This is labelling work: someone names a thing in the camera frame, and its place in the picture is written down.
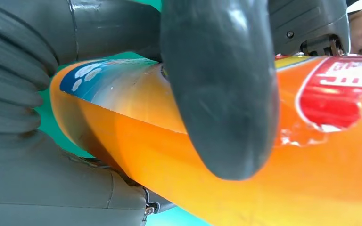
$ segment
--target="teal background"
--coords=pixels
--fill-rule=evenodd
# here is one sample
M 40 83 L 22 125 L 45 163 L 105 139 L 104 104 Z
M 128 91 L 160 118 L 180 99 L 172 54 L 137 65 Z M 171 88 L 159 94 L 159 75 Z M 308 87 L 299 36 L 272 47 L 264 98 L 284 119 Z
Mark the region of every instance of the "teal background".
M 150 4 L 157 9 L 161 9 L 161 0 L 139 0 L 140 2 Z M 140 56 L 134 53 L 123 53 L 116 56 L 111 56 L 112 59 L 124 58 L 139 58 Z M 37 109 L 42 116 L 42 124 L 40 129 L 49 133 L 57 144 L 65 150 L 73 152 L 79 156 L 87 157 L 89 154 L 71 143 L 59 129 L 50 105 L 49 90 L 41 92 L 44 98 L 44 105 Z M 181 208 L 174 208 L 161 214 L 149 216 L 147 226 L 208 226 L 205 222 L 197 217 L 187 213 Z

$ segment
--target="white cloud graphic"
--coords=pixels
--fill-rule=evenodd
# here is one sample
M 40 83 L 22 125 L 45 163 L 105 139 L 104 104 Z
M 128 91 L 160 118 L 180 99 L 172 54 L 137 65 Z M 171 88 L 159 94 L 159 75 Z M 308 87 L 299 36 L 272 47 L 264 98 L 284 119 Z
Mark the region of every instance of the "white cloud graphic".
M 85 76 L 84 81 L 91 81 L 100 71 L 102 68 L 95 68 Z
M 78 78 L 82 78 L 84 77 L 86 74 L 88 74 L 89 72 L 91 72 L 93 69 L 101 66 L 102 64 L 101 63 L 95 63 L 95 64 L 91 64 L 91 65 L 88 65 L 88 66 L 85 66 L 83 68 L 80 68 L 74 75 L 74 77 L 76 79 Z
M 79 79 L 79 80 L 75 81 L 75 83 L 73 85 L 73 88 L 71 90 L 73 92 L 75 92 L 78 89 L 78 87 L 81 85 L 81 83 L 82 83 L 82 79 Z

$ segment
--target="red label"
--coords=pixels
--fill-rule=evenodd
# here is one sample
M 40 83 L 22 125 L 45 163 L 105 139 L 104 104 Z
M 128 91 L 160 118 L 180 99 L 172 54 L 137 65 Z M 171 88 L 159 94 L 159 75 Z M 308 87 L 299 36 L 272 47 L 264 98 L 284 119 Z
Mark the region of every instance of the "red label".
M 362 117 L 362 57 L 330 57 L 306 78 L 296 97 L 300 117 L 323 132 L 347 129 Z

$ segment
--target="orange bottle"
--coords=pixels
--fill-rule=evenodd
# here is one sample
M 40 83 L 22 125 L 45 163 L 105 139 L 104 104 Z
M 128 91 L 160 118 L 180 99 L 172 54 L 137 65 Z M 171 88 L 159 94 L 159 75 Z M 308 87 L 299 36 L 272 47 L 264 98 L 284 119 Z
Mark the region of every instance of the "orange bottle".
M 272 155 L 245 181 L 215 177 L 183 126 L 162 66 L 71 65 L 51 84 L 66 136 L 215 226 L 362 226 L 362 56 L 277 57 Z

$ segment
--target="blue label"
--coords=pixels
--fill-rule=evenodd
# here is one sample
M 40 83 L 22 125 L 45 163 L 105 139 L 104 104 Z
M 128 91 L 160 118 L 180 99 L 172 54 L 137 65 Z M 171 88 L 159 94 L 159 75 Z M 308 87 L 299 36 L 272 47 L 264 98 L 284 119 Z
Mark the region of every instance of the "blue label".
M 144 70 L 156 64 L 147 59 L 99 60 L 80 65 L 66 74 L 60 90 L 78 98 L 93 102 L 96 94 L 112 84 L 118 76 L 126 76 L 135 70 Z

